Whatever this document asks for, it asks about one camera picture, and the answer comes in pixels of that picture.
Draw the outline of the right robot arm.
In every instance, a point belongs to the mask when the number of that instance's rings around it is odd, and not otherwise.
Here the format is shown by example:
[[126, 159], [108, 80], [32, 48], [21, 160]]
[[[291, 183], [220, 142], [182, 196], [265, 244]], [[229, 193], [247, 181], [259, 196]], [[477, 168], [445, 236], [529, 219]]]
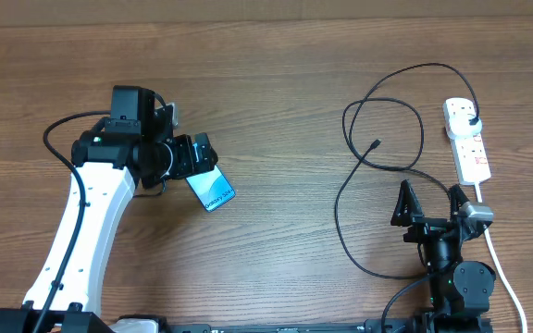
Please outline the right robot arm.
[[421, 251], [426, 275], [400, 290], [392, 298], [423, 284], [429, 284], [430, 303], [407, 319], [387, 319], [384, 309], [380, 328], [384, 332], [491, 332], [492, 326], [482, 314], [490, 309], [496, 273], [479, 261], [466, 261], [462, 247], [487, 231], [494, 213], [485, 204], [468, 199], [460, 186], [449, 189], [450, 216], [426, 217], [409, 181], [401, 183], [397, 204], [390, 223], [406, 228], [405, 242]]

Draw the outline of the Galaxy smartphone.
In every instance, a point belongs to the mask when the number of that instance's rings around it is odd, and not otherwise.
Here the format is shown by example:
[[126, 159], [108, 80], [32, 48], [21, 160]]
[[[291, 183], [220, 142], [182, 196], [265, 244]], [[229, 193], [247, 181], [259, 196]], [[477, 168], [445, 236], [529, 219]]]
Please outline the Galaxy smartphone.
[[212, 171], [188, 177], [186, 181], [207, 212], [217, 210], [236, 195], [218, 166]]

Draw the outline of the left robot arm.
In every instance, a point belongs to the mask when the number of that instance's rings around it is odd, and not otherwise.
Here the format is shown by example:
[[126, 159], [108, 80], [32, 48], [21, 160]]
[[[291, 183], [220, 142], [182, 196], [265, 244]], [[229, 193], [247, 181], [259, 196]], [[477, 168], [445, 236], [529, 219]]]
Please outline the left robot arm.
[[177, 108], [139, 86], [117, 85], [111, 106], [72, 144], [68, 201], [43, 269], [18, 308], [0, 309], [0, 332], [168, 332], [163, 316], [101, 317], [105, 269], [137, 187], [212, 171], [206, 134], [174, 135]]

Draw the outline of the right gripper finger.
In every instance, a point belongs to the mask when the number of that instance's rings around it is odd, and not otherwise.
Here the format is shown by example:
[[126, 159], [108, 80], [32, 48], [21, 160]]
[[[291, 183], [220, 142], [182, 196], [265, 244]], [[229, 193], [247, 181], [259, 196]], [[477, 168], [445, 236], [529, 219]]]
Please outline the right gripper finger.
[[390, 224], [394, 227], [410, 227], [424, 217], [423, 209], [408, 179], [401, 182], [397, 204]]
[[450, 187], [449, 198], [451, 216], [467, 216], [465, 204], [469, 202], [469, 199], [459, 184]]

